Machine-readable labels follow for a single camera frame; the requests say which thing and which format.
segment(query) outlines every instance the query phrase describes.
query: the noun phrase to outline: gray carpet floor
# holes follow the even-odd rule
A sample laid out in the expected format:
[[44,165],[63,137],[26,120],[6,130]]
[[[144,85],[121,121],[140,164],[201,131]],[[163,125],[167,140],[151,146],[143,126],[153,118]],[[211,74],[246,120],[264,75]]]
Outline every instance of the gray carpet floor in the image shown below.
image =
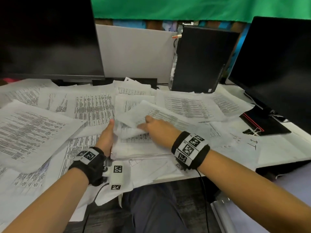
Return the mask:
[[[191,232],[206,233],[205,203],[200,181],[198,178],[170,182],[177,198],[178,208],[186,226]],[[85,233],[119,233],[129,212],[119,207],[118,198],[96,206],[94,203],[87,207],[83,222],[68,223],[65,233],[82,233],[86,216]],[[221,233],[210,205],[207,205],[208,226],[210,233]]]

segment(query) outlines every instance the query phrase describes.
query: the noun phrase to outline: person's left arm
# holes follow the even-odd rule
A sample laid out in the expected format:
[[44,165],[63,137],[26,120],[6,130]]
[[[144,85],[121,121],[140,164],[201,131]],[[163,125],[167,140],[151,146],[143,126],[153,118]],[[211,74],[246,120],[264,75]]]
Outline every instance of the person's left arm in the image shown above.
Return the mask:
[[[111,120],[95,145],[106,156],[111,151],[113,126],[114,121]],[[63,232],[88,185],[87,175],[79,168],[71,168],[29,205],[3,233]]]

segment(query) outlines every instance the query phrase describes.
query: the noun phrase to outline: black monitor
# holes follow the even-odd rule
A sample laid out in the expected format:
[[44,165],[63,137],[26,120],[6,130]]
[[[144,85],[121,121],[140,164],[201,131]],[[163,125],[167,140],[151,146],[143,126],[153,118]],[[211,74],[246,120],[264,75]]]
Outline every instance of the black monitor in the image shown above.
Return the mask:
[[311,134],[311,20],[254,17],[229,80]]
[[0,78],[104,79],[91,0],[0,0]]

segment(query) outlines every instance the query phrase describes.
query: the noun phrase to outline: green backdrop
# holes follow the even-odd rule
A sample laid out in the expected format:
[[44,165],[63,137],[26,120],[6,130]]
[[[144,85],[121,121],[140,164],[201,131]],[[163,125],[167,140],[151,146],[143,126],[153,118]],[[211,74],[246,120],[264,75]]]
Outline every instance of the green backdrop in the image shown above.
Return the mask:
[[311,19],[311,0],[92,0],[95,18],[228,20]]

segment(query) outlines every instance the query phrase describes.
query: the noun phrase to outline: hand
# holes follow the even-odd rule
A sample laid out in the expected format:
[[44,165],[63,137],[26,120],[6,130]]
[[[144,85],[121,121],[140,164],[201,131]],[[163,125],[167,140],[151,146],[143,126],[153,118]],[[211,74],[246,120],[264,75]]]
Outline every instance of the hand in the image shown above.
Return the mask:
[[115,121],[110,119],[108,126],[101,133],[95,147],[98,147],[103,151],[106,157],[109,157],[111,154],[111,147],[114,137],[114,125]]
[[158,145],[171,149],[181,131],[160,119],[154,119],[147,115],[146,123],[140,124],[137,128],[149,133],[151,139]]

